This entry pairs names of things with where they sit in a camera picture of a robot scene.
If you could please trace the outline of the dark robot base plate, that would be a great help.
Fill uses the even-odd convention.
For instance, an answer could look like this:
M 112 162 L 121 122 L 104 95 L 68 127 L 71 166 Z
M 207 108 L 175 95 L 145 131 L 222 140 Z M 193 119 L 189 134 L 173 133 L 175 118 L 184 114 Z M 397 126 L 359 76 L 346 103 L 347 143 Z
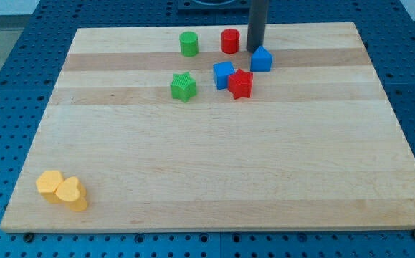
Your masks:
M 177 0 L 176 9 L 179 14 L 190 14 L 200 11 L 248 11 L 250 0 Z

